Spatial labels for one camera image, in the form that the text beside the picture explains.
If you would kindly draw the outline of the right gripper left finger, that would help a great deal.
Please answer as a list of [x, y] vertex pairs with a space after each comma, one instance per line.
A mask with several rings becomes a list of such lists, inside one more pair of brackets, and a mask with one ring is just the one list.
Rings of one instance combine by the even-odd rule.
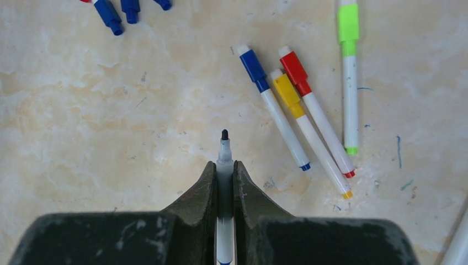
[[10, 264], [214, 264], [216, 166], [160, 211], [54, 213], [25, 231]]

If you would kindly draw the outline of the blue pen cap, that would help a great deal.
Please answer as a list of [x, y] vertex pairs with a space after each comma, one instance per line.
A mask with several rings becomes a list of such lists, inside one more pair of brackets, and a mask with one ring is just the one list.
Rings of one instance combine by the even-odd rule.
[[111, 29], [115, 36], [121, 35], [124, 30], [121, 26], [122, 20], [113, 4], [109, 0], [92, 0], [92, 3], [100, 15], [104, 24]]
[[172, 0], [154, 0], [164, 11], [170, 10], [173, 6]]
[[139, 21], [140, 3], [139, 0], [121, 0], [121, 10], [126, 15], [129, 24], [136, 24]]

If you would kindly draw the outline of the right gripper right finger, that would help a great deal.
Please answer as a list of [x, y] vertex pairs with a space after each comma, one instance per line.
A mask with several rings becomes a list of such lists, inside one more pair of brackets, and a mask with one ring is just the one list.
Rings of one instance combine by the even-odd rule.
[[392, 221], [293, 216], [253, 182], [241, 161], [233, 180], [238, 264], [418, 264]]

